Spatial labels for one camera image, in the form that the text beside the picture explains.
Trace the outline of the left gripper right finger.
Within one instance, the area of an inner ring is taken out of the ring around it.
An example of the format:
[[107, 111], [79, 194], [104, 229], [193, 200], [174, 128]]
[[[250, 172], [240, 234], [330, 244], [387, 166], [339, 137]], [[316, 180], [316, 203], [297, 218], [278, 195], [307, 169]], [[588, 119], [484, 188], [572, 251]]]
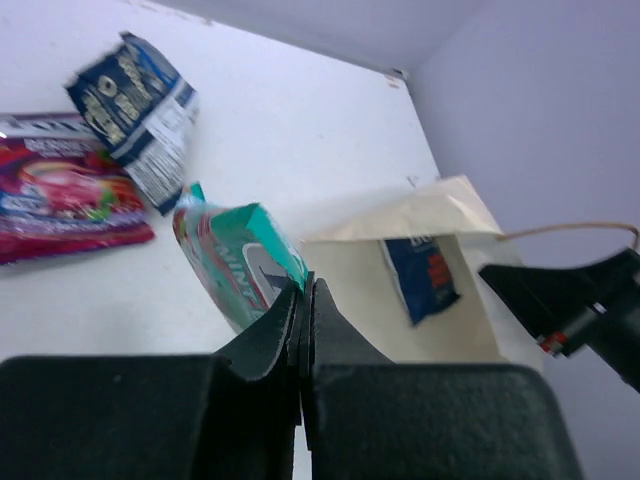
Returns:
[[316, 479], [579, 479], [558, 403], [510, 363], [395, 363], [338, 310], [305, 296], [302, 405]]

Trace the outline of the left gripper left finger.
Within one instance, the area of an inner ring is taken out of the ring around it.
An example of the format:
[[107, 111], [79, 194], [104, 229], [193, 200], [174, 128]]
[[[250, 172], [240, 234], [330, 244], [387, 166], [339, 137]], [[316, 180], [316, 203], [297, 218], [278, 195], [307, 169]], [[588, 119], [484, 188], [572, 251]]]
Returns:
[[289, 479], [288, 340], [301, 296], [212, 354], [23, 356], [1, 365], [5, 479]]

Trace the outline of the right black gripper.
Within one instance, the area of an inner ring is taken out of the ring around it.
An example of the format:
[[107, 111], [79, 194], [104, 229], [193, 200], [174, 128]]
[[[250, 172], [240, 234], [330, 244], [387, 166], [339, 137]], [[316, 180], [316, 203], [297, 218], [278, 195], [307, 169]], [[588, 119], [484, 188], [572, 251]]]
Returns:
[[639, 392], [639, 254], [625, 249], [575, 268], [487, 264], [480, 277], [542, 350], [583, 346]]

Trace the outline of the brown paper bag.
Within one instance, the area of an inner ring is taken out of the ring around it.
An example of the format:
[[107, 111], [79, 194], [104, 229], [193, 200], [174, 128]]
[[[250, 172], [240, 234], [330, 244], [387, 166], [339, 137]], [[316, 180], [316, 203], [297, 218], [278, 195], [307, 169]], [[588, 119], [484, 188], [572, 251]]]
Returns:
[[[429, 236], [443, 254], [460, 299], [417, 326], [409, 320], [380, 242]], [[484, 282], [487, 264], [525, 266], [470, 181], [449, 177], [356, 212], [308, 235], [302, 254], [324, 279], [339, 311], [394, 361], [511, 362], [540, 369], [545, 353]]]

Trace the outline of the green mint candy pack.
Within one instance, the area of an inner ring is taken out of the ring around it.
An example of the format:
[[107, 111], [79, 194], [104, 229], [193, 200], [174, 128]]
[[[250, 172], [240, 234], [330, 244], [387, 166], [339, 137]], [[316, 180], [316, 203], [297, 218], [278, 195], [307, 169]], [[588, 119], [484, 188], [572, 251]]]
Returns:
[[232, 328], [263, 316], [281, 291], [305, 289], [308, 268], [260, 203], [222, 207], [191, 184], [176, 204], [173, 231], [199, 281]]

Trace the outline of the purple berry candy bag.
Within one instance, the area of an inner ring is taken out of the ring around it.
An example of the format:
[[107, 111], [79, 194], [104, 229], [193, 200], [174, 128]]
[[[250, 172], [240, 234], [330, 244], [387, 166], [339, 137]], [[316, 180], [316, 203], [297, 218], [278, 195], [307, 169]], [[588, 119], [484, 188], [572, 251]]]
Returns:
[[76, 113], [1, 116], [1, 262], [142, 244], [133, 181]]

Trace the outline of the navy kettle chips bag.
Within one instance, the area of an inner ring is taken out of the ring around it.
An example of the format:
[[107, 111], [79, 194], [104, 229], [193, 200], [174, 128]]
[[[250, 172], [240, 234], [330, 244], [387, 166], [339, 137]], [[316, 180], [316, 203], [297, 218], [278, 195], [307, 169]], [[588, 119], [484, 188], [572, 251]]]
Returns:
[[151, 43], [130, 32], [77, 71], [66, 92], [111, 158], [162, 215], [178, 202], [199, 94]]

